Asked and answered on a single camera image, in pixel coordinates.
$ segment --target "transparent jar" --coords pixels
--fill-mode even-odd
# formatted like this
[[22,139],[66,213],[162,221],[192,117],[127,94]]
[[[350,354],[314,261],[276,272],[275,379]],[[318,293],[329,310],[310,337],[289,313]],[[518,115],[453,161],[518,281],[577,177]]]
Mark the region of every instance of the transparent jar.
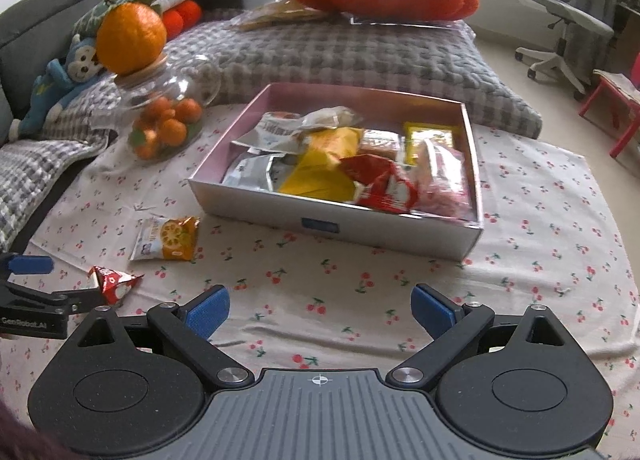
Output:
[[116,77],[118,134],[144,161],[180,153],[201,132],[204,108],[218,95],[220,80],[214,62],[204,55],[169,64],[163,54],[139,72]]

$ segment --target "box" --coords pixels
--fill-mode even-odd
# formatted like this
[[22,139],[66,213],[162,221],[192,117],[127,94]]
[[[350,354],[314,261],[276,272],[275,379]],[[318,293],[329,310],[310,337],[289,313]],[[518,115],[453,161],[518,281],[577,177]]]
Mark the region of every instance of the box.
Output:
[[[245,151],[231,141],[252,129],[264,112],[306,114],[333,106],[351,107],[363,117],[362,125],[370,129],[402,133],[404,122],[459,126],[456,146],[465,154],[466,177],[477,221],[394,215],[358,205],[220,184],[231,162]],[[198,203],[211,215],[418,255],[460,261],[482,233],[478,160],[465,106],[430,96],[330,84],[269,84],[220,137],[189,183]]]

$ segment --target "checkered blanket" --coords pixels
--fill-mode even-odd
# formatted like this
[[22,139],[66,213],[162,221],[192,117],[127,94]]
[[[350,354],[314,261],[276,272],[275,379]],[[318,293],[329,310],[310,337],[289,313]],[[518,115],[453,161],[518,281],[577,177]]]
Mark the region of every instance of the checkered blanket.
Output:
[[[536,138],[542,120],[482,60],[473,32],[321,22],[239,32],[225,11],[168,43],[170,60],[208,54],[222,71],[220,104],[251,100],[270,82],[318,82],[407,91],[464,102],[471,121]],[[73,162],[95,156],[108,144],[92,132],[95,109],[117,104],[107,77],[73,101],[45,140],[22,140],[0,148],[0,250],[8,249],[51,186]]]

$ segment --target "gray sofa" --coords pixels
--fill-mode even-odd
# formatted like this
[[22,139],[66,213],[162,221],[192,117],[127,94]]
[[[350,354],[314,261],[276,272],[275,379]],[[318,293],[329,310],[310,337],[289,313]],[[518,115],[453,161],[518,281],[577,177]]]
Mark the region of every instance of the gray sofa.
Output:
[[[100,1],[22,0],[0,14],[0,145],[6,140],[12,119],[21,119],[28,111],[35,77],[51,59],[66,55],[73,24]],[[254,8],[268,0],[196,1],[204,10],[213,10]],[[75,162],[65,170],[9,250],[24,249],[46,214],[89,161]]]

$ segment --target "gray plastic panel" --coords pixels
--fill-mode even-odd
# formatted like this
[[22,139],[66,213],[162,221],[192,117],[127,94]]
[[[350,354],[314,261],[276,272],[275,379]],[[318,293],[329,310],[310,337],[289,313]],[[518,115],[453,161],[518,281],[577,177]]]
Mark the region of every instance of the gray plastic panel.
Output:
[[[455,435],[418,392],[372,370],[266,370],[218,393],[190,432],[138,460],[504,460]],[[592,450],[573,460],[602,460]]]

